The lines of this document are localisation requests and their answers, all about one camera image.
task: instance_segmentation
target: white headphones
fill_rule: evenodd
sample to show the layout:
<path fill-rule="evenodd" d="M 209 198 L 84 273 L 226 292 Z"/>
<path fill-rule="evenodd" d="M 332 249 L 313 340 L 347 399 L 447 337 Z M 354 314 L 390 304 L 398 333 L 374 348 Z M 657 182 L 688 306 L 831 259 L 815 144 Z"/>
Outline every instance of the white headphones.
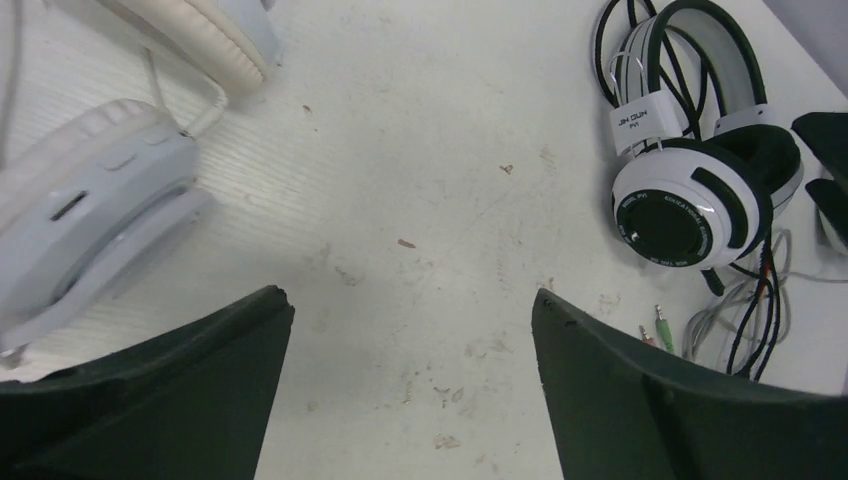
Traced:
<path fill-rule="evenodd" d="M 709 140 L 675 138 L 682 131 L 674 100 L 660 86 L 668 34 L 689 43 L 711 70 L 721 118 Z M 667 267 L 708 270 L 750 253 L 804 172 L 792 135 L 769 125 L 774 115 L 756 57 L 733 18 L 711 2 L 674 2 L 630 33 L 612 78 L 622 105 L 610 117 L 617 152 L 653 142 L 613 185 L 624 241 Z"/>
<path fill-rule="evenodd" d="M 64 326 L 107 287 L 125 288 L 195 223 L 212 197 L 193 183 L 194 137 L 220 118 L 224 91 L 246 94 L 268 78 L 279 48 L 260 0 L 101 3 L 145 47 L 220 85 L 223 100 L 181 129 L 149 64 L 160 108 L 109 102 L 0 171 L 0 354 Z"/>

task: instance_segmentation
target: dirty white surface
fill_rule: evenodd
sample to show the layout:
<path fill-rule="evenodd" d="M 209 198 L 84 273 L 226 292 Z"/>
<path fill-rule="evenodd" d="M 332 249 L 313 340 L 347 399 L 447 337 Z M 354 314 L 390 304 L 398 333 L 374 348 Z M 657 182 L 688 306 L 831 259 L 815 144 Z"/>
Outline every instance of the dirty white surface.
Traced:
<path fill-rule="evenodd" d="M 765 6 L 719 3 L 749 34 L 783 124 L 846 110 Z M 710 300 L 697 273 L 647 275 L 611 233 L 620 165 L 588 60 L 600 8 L 279 1 L 276 77 L 201 141 L 198 181 L 220 202 L 211 221 L 0 378 L 38 378 L 276 284 L 297 314 L 258 479 L 559 478 L 530 332 L 536 290 L 630 334 L 661 303 L 678 341 Z M 149 100 L 135 50 L 102 19 L 35 0 L 28 13 L 13 155 L 104 101 Z M 170 74 L 185 120 L 205 90 Z M 845 274 L 796 198 L 781 219 L 795 269 Z M 796 322 L 765 380 L 838 392 L 848 296 L 790 291 Z"/>

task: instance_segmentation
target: black ear cushion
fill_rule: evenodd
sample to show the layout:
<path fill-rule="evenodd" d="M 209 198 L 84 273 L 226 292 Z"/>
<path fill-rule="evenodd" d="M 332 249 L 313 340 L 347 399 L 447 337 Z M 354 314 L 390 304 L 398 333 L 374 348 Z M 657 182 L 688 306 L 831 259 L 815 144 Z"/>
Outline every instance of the black ear cushion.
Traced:
<path fill-rule="evenodd" d="M 753 169 L 729 150 L 713 145 L 710 142 L 702 142 L 689 138 L 673 138 L 670 140 L 663 140 L 663 148 L 683 148 L 703 153 L 727 165 L 736 172 L 740 178 L 742 178 L 745 184 L 751 189 L 751 193 L 753 193 L 754 198 L 757 200 L 757 208 L 760 214 L 760 224 L 757 227 L 757 233 L 754 236 L 754 240 L 750 245 L 748 245 L 740 257 L 744 257 L 751 253 L 751 251 L 763 241 L 766 233 L 769 229 L 771 229 L 771 222 L 774 219 L 774 209 L 771 203 L 771 196 L 765 186 L 757 178 L 757 175 L 754 174 Z M 709 170 L 709 165 L 704 165 L 704 168 Z"/>
<path fill-rule="evenodd" d="M 801 151 L 788 131 L 773 125 L 750 125 L 707 140 L 748 164 L 757 179 L 774 193 L 801 167 Z"/>

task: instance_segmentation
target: black object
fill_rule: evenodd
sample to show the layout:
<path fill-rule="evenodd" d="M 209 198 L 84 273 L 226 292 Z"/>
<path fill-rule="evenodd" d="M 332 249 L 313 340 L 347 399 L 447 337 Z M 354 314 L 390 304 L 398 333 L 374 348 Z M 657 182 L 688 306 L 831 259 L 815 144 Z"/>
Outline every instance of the black object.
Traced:
<path fill-rule="evenodd" d="M 724 295 L 724 282 L 721 281 L 721 278 L 718 276 L 718 273 L 716 273 L 714 268 L 701 270 L 701 275 L 704 276 L 704 280 L 707 281 L 707 286 L 710 288 L 710 292 L 712 292 L 713 295 L 716 297 Z"/>
<path fill-rule="evenodd" d="M 624 242 L 660 265 L 693 265 L 712 249 L 710 225 L 695 205 L 673 193 L 635 191 L 622 199 L 615 218 Z"/>
<path fill-rule="evenodd" d="M 808 113 L 792 122 L 792 130 L 833 175 L 808 183 L 807 193 L 848 244 L 848 113 Z"/>
<path fill-rule="evenodd" d="M 547 290 L 533 307 L 533 338 L 568 480 L 841 480 L 848 472 L 848 398 L 707 370 Z"/>
<path fill-rule="evenodd" d="M 0 479 L 252 479 L 293 317 L 266 287 L 107 357 L 0 383 Z"/>

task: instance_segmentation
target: gaming headset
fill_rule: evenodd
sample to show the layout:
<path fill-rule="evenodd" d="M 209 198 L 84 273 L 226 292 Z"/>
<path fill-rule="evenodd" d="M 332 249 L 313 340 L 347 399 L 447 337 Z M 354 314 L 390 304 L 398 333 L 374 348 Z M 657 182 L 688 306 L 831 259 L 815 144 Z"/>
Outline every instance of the gaming headset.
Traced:
<path fill-rule="evenodd" d="M 710 69 L 721 118 L 706 141 L 683 138 L 672 93 L 661 88 L 666 36 L 688 43 Z M 671 3 L 638 24 L 612 63 L 616 151 L 635 153 L 613 184 L 618 231 L 642 257 L 708 270 L 754 250 L 803 178 L 792 135 L 772 125 L 757 59 L 717 5 Z M 637 145 L 644 145 L 636 151 Z"/>
<path fill-rule="evenodd" d="M 100 3 L 148 53 L 189 63 L 219 97 L 259 87 L 279 49 L 270 1 Z M 159 108 L 115 100 L 86 112 L 0 171 L 0 354 L 64 326 L 107 288 L 126 288 L 212 203 L 193 182 L 195 137 L 226 96 L 186 128 L 154 97 Z"/>

